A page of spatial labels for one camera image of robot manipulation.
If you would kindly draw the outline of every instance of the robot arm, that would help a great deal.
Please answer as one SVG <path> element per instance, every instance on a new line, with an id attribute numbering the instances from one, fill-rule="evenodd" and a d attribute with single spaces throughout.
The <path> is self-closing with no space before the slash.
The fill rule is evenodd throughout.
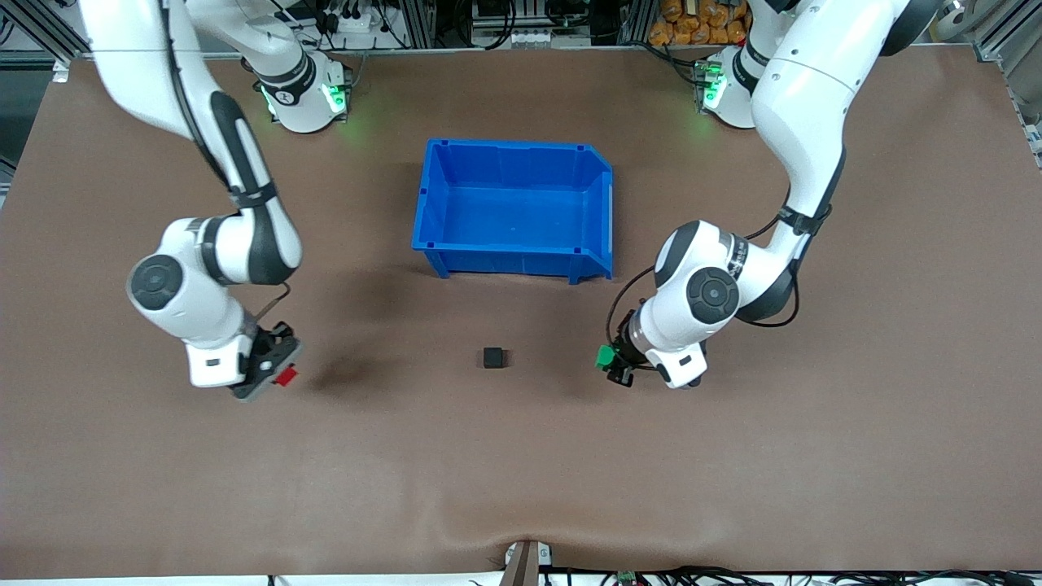
<path id="1" fill-rule="evenodd" d="M 843 168 L 847 108 L 909 0 L 804 2 L 752 94 L 752 118 L 790 188 L 761 247 L 704 221 L 677 228 L 654 266 L 658 292 L 620 326 L 610 379 L 650 363 L 671 388 L 697 385 L 704 341 L 733 318 L 754 322 L 787 303 Z"/>
<path id="2" fill-rule="evenodd" d="M 173 222 L 155 253 L 131 272 L 130 300 L 184 343 L 193 385 L 228 386 L 237 398 L 250 400 L 292 377 L 301 346 L 286 324 L 260 328 L 226 286 L 284 283 L 300 265 L 300 238 L 242 111 L 202 60 L 183 0 L 80 5 L 113 99 L 134 117 L 194 141 L 239 210 Z"/>

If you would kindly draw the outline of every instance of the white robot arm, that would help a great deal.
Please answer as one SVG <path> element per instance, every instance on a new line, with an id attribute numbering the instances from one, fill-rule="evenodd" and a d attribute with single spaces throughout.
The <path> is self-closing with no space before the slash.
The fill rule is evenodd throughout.
<path id="1" fill-rule="evenodd" d="M 708 338 L 735 317 L 758 322 L 786 306 L 832 210 L 847 108 L 909 5 L 805 0 L 796 7 L 751 98 L 755 127 L 790 180 L 770 243 L 761 247 L 704 221 L 677 228 L 655 261 L 658 292 L 627 316 L 611 356 L 598 360 L 610 380 L 628 386 L 632 369 L 650 363 L 671 388 L 697 385 Z"/>
<path id="2" fill-rule="evenodd" d="M 195 142 L 238 212 L 170 224 L 127 280 L 134 307 L 188 351 L 192 384 L 251 400 L 292 379 L 301 349 L 279 323 L 259 327 L 232 284 L 280 285 L 301 243 L 242 111 L 210 76 L 183 0 L 81 0 L 105 89 L 134 117 Z"/>

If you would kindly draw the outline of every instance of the brown table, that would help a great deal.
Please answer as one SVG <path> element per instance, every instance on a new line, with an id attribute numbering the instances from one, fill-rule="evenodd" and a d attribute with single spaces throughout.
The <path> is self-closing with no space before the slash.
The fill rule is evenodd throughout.
<path id="1" fill-rule="evenodd" d="M 969 48 L 879 62 L 799 318 L 730 325 L 693 391 L 593 368 L 607 304 L 678 224 L 760 227 L 786 176 L 664 64 L 374 57 L 350 121 L 314 136 L 213 68 L 303 237 L 270 318 L 308 345 L 302 375 L 248 406 L 193 389 L 130 307 L 167 223 L 229 205 L 193 145 L 75 64 L 0 222 L 4 578 L 487 570 L 519 538 L 587 567 L 1042 565 L 1042 182 Z M 435 277 L 410 249 L 431 137 L 594 145 L 620 278 Z M 490 345 L 508 369 L 478 368 Z"/>

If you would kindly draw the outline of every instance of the blue plastic crate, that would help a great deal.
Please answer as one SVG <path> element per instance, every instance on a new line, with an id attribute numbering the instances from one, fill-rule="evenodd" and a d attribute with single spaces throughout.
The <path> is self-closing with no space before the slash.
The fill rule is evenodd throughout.
<path id="1" fill-rule="evenodd" d="M 589 145 L 433 139 L 413 249 L 442 278 L 612 278 L 612 166 Z"/>

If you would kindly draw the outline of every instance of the blue bin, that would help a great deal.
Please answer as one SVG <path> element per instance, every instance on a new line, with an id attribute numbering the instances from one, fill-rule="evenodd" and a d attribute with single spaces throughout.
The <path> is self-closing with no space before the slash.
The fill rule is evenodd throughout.
<path id="1" fill-rule="evenodd" d="M 433 139 L 413 249 L 438 275 L 612 278 L 612 167 L 589 145 Z"/>

